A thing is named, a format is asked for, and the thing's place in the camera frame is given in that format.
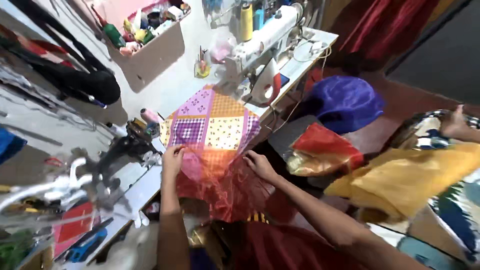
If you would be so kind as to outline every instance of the yellow fabric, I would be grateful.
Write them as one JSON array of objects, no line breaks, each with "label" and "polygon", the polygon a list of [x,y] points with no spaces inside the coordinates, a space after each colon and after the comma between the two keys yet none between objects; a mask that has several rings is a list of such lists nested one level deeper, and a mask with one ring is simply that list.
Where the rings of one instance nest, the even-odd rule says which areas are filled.
[{"label": "yellow fabric", "polygon": [[354,205],[366,208],[360,216],[364,221],[399,222],[414,217],[428,198],[478,167],[479,144],[442,150],[391,149],[333,182],[325,194],[348,197]]}]

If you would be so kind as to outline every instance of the yellow thread spool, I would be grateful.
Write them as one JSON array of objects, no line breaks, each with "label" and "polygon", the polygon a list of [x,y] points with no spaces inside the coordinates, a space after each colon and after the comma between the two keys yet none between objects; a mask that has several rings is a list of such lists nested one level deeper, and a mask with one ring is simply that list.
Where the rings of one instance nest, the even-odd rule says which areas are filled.
[{"label": "yellow thread spool", "polygon": [[253,9],[252,4],[243,4],[240,11],[240,38],[242,41],[252,39]]}]

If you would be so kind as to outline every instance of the patchwork fabric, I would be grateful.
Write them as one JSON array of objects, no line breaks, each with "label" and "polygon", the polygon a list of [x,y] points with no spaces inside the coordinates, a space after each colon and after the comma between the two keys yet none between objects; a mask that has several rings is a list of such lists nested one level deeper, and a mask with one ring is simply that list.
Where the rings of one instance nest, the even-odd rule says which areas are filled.
[{"label": "patchwork fabric", "polygon": [[199,143],[204,132],[205,118],[177,119],[170,145]]},{"label": "patchwork fabric", "polygon": [[212,118],[208,123],[205,144],[208,147],[237,150],[242,139],[242,130],[243,117]]},{"label": "patchwork fabric", "polygon": [[172,118],[169,117],[168,119],[165,119],[165,121],[160,125],[160,142],[162,142],[163,145],[168,144],[172,122]]},{"label": "patchwork fabric", "polygon": [[241,143],[241,148],[245,148],[248,143],[254,138],[253,134],[258,134],[260,132],[260,122],[256,116],[249,116],[247,123],[247,136],[245,140]]},{"label": "patchwork fabric", "polygon": [[215,95],[212,104],[211,117],[234,117],[241,116],[245,112],[245,107],[234,101],[229,96]]},{"label": "patchwork fabric", "polygon": [[234,99],[206,85],[160,126],[164,145],[198,144],[196,148],[242,149],[260,132],[260,121]]},{"label": "patchwork fabric", "polygon": [[203,116],[207,114],[207,108],[210,105],[210,101],[213,98],[213,95],[209,89],[202,89],[196,92],[191,98],[189,98],[180,108],[178,109],[177,116],[182,118],[182,116]]}]

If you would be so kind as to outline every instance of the patterned cloth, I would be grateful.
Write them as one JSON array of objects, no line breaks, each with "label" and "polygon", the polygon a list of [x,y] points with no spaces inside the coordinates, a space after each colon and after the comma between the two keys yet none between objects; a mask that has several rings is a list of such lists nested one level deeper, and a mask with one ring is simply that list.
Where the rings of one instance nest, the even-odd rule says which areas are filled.
[{"label": "patterned cloth", "polygon": [[260,123],[258,116],[212,87],[204,86],[165,119],[160,140],[187,147],[178,196],[206,201],[212,219],[245,220],[262,211],[269,197],[269,186],[238,158],[260,132]]},{"label": "patterned cloth", "polygon": [[212,87],[204,86],[162,123],[164,145],[205,145],[241,152],[260,132],[258,116],[232,98],[216,94]]}]

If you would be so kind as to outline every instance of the black bag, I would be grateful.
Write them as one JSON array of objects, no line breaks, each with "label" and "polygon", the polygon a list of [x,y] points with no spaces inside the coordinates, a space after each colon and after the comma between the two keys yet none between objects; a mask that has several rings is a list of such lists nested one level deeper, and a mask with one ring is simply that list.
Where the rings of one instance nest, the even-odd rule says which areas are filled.
[{"label": "black bag", "polygon": [[[76,58],[90,73],[76,70],[49,60],[24,49],[18,42],[0,37],[0,46],[30,64],[35,71],[44,76],[63,94],[85,102],[90,102],[85,94],[94,96],[98,101],[110,105],[120,98],[120,87],[113,72],[105,67],[93,54],[65,29],[54,17],[32,0],[9,0],[25,13],[35,24],[45,30],[54,40]],[[57,30],[72,41],[82,54],[81,58],[51,29]]]}]

